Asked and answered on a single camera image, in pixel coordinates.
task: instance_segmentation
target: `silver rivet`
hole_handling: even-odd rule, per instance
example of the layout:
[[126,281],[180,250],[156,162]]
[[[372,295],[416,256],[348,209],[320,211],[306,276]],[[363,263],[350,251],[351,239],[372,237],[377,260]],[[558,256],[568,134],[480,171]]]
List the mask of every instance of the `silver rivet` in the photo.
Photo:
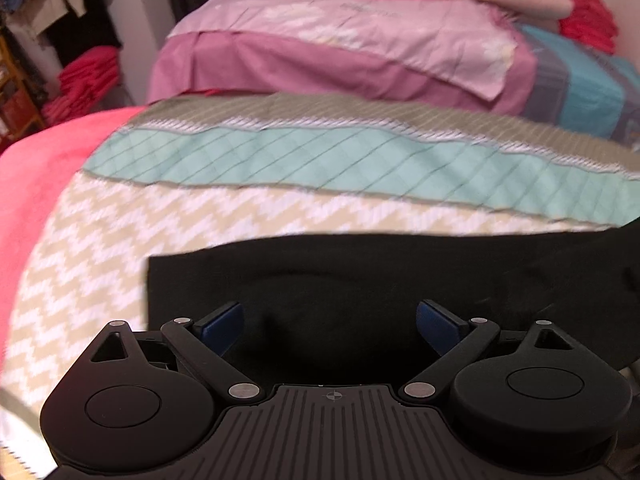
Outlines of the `silver rivet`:
[[429,383],[409,383],[404,387],[404,392],[408,396],[425,399],[431,397],[436,392],[436,388]]
[[236,399],[251,399],[260,393],[260,388],[251,383],[234,384],[229,388],[229,395]]

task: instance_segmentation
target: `pink bedding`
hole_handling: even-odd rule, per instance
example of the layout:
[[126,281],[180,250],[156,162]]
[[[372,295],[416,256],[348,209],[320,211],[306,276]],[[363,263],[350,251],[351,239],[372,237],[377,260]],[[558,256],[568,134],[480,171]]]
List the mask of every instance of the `pink bedding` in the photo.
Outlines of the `pink bedding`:
[[[268,16],[283,20],[288,12],[294,25],[283,31],[285,25],[280,23],[280,28],[267,33],[262,15],[246,18],[255,9],[247,10],[244,0],[210,0],[170,35],[154,67],[148,100],[155,102],[184,92],[211,89],[297,94],[350,92],[367,99],[520,114],[534,84],[536,58],[519,32],[489,7],[458,0],[470,12],[466,20],[484,20],[484,25],[472,26],[458,14],[425,26],[422,36],[407,33],[425,22],[430,13],[425,9],[435,9],[443,1],[339,0],[339,9],[364,9],[362,13],[366,12],[369,19],[373,14],[378,20],[373,23],[379,27],[365,31],[361,22],[345,31],[309,21],[332,23],[342,17],[342,11],[333,7],[323,7],[319,17],[312,13],[310,18],[299,4],[294,4],[293,10],[278,4]],[[396,30],[390,26],[393,19],[386,20],[387,14],[403,12],[404,29]],[[453,33],[451,29],[456,27],[465,30],[465,34]],[[332,34],[318,33],[330,29]],[[480,35],[479,43],[468,40],[473,33]],[[481,54],[478,49],[482,48],[485,52]],[[466,64],[458,63],[464,70],[452,69],[456,66],[452,57],[430,55],[434,50],[442,53],[447,49],[465,59]],[[416,60],[420,60],[421,69]]]
[[62,124],[0,156],[0,369],[18,282],[47,216],[89,155],[141,110],[123,108]]

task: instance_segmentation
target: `red fabric stack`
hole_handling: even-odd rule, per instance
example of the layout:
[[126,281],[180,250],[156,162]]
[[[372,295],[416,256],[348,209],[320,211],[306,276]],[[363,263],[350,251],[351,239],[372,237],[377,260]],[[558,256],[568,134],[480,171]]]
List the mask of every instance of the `red fabric stack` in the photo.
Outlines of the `red fabric stack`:
[[42,108],[49,126],[87,115],[120,84],[118,49],[96,46],[67,65],[58,79],[62,95]]
[[574,12],[560,20],[560,34],[607,54],[616,53],[619,30],[613,14],[602,0],[574,0]]

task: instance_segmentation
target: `yellow garment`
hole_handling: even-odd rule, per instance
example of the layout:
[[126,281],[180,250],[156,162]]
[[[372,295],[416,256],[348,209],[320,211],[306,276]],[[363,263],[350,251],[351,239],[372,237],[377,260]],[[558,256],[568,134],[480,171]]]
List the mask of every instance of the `yellow garment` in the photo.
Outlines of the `yellow garment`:
[[29,27],[34,36],[39,36],[69,12],[67,4],[79,18],[86,14],[84,0],[29,0],[14,16]]

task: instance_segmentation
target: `black fabric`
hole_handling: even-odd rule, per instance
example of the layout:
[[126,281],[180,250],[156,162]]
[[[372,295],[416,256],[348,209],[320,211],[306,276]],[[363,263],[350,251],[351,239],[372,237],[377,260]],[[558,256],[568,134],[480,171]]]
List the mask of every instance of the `black fabric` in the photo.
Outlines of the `black fabric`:
[[439,302],[526,330],[549,319],[616,369],[640,356],[640,222],[500,237],[302,235],[149,259],[151,330],[231,300],[246,329],[225,358],[253,380],[402,384],[436,356],[415,328]]
[[81,18],[70,10],[46,30],[62,66],[94,46],[122,48],[104,0],[84,0],[84,6],[86,14]]

